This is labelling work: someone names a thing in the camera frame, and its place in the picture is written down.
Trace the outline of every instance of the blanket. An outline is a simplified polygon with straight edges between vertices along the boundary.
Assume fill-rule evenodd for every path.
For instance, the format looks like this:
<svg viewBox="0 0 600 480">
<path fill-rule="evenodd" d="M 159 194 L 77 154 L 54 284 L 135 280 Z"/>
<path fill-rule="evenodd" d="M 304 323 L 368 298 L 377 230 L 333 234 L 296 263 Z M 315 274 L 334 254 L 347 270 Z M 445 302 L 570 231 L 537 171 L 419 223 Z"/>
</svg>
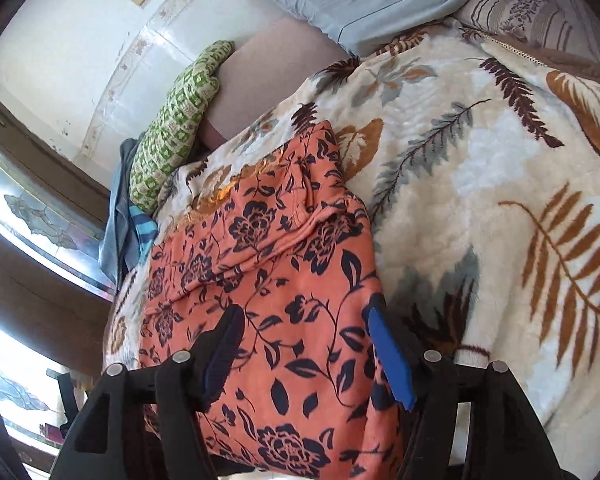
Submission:
<svg viewBox="0 0 600 480">
<path fill-rule="evenodd" d="M 161 193 L 164 240 L 213 213 L 303 124 L 328 120 L 365 203 L 388 306 L 461 364 L 503 360 L 560 465 L 600 468 L 582 439 L 600 404 L 600 84 L 453 19 L 336 63 Z M 148 263 L 112 306 L 105 364 L 139 366 Z M 466 449 L 459 411 L 455 460 Z"/>
<path fill-rule="evenodd" d="M 198 415 L 209 453 L 309 478 L 394 478 L 403 424 L 365 322 L 383 302 L 371 227 L 328 121 L 301 128 L 213 215 L 154 247 L 141 366 L 239 306 L 232 369 Z M 146 416 L 158 433 L 159 415 Z"/>
</svg>

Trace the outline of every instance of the green patterned cloth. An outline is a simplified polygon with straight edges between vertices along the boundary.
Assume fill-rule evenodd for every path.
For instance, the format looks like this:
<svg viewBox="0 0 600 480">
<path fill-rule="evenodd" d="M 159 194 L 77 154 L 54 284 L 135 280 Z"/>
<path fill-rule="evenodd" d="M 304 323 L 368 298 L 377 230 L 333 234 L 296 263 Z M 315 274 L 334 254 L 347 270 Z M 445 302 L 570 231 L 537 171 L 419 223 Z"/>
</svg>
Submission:
<svg viewBox="0 0 600 480">
<path fill-rule="evenodd" d="M 196 130 L 220 84 L 213 72 L 234 50 L 232 41 L 216 41 L 178 76 L 157 117 L 138 147 L 131 167 L 131 201 L 148 215 L 173 170 L 187 158 Z"/>
</svg>

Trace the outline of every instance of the orange floral cloth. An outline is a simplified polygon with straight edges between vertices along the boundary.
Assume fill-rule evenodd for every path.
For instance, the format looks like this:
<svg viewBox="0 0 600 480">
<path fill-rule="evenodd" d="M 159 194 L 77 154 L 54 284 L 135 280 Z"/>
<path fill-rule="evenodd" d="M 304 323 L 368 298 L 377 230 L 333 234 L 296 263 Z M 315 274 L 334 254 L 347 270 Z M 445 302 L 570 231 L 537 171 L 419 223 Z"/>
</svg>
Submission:
<svg viewBox="0 0 600 480">
<path fill-rule="evenodd" d="M 277 156 L 154 247 L 141 365 L 190 348 L 238 304 L 244 338 L 200 416 L 208 450 L 308 478 L 392 478 L 402 433 L 365 324 L 384 301 L 366 209 L 328 122 Z"/>
</svg>

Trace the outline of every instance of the wall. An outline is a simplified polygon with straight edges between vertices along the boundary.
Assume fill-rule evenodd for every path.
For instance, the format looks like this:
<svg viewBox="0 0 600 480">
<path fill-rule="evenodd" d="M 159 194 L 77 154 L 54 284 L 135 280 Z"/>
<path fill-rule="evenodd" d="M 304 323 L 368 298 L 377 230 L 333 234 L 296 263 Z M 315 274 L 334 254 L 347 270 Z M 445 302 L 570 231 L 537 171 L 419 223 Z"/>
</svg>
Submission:
<svg viewBox="0 0 600 480">
<path fill-rule="evenodd" d="M 240 48 L 283 15 L 273 0 L 168 0 L 136 36 L 103 89 L 74 163 L 110 182 L 106 172 L 120 160 L 120 143 L 146 130 L 174 79 L 207 45 L 233 40 Z"/>
<path fill-rule="evenodd" d="M 27 0 L 0 38 L 0 101 L 74 160 L 118 61 L 164 1 Z"/>
</svg>

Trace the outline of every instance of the stained glass window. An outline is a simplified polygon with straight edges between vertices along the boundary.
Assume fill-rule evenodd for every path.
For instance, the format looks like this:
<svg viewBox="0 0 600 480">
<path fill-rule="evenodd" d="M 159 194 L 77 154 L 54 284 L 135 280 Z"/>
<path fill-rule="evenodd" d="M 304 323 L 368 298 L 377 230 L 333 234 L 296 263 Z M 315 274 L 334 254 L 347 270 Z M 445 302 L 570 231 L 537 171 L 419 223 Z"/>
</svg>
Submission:
<svg viewBox="0 0 600 480">
<path fill-rule="evenodd" d="M 70 211 L 0 152 L 0 234 L 45 267 L 112 301 L 98 267 L 104 232 Z"/>
<path fill-rule="evenodd" d="M 68 372 L 0 330 L 0 414 L 9 435 L 48 454 L 58 454 L 61 444 L 49 430 L 66 422 L 56 377 Z M 72 379 L 80 386 L 74 393 L 81 408 L 85 400 L 82 385 L 88 378 L 72 372 Z"/>
</svg>

